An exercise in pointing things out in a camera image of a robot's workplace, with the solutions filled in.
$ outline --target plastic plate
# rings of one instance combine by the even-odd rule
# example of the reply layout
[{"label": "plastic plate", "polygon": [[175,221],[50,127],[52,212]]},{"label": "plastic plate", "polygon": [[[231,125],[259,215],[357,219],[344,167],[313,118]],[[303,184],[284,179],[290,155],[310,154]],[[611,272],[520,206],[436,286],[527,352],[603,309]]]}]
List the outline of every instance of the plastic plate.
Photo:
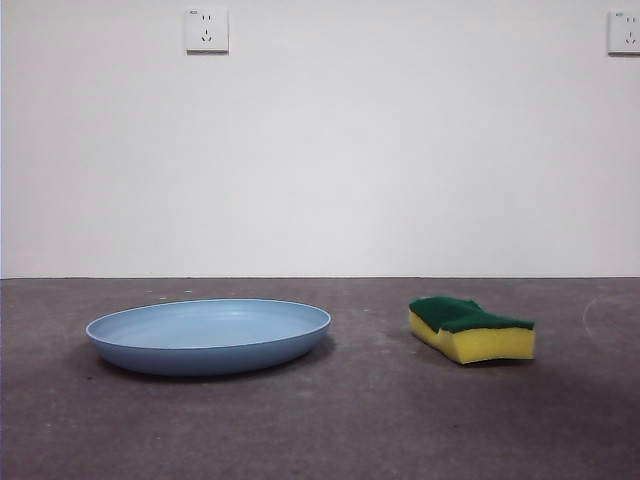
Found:
[{"label": "plastic plate", "polygon": [[163,303],[112,313],[86,333],[108,362],[141,373],[238,373],[292,360],[326,334],[331,316],[279,300]]}]

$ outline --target concrete floor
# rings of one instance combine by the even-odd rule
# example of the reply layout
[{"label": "concrete floor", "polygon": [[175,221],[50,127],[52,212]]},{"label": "concrete floor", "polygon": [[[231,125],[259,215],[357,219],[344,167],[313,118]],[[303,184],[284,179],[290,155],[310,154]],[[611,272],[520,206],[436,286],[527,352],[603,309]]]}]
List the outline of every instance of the concrete floor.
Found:
[{"label": "concrete floor", "polygon": [[[458,366],[407,330],[437,294],[536,321],[537,359]],[[308,355],[225,378],[100,360],[94,318],[196,298],[328,310]],[[640,279],[2,282],[11,479],[637,479]]]}]

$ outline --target kitchen sponge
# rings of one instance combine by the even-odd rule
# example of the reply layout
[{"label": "kitchen sponge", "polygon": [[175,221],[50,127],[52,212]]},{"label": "kitchen sponge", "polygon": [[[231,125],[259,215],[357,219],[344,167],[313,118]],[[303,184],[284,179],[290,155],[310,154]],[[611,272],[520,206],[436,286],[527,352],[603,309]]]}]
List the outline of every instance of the kitchen sponge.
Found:
[{"label": "kitchen sponge", "polygon": [[458,363],[533,358],[534,323],[485,312],[473,300],[419,298],[409,305],[415,336]]}]

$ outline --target scrub sponge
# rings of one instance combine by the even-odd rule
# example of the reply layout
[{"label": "scrub sponge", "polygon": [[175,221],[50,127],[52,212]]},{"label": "scrub sponge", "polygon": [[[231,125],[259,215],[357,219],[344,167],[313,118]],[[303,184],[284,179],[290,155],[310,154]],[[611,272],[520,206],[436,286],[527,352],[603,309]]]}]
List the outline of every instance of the scrub sponge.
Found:
[{"label": "scrub sponge", "polygon": [[409,305],[415,336],[458,363],[533,358],[534,323],[485,312],[473,300],[419,298]]}]

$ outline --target electrical outlet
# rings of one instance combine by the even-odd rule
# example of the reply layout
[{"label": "electrical outlet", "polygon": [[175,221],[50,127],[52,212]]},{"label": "electrical outlet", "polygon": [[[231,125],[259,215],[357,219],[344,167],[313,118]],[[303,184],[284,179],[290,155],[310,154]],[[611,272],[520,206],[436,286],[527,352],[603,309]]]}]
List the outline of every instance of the electrical outlet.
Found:
[{"label": "electrical outlet", "polygon": [[187,52],[229,51],[229,20],[226,8],[187,10],[184,14],[184,32]]},{"label": "electrical outlet", "polygon": [[640,11],[609,12],[609,53],[640,54]]}]

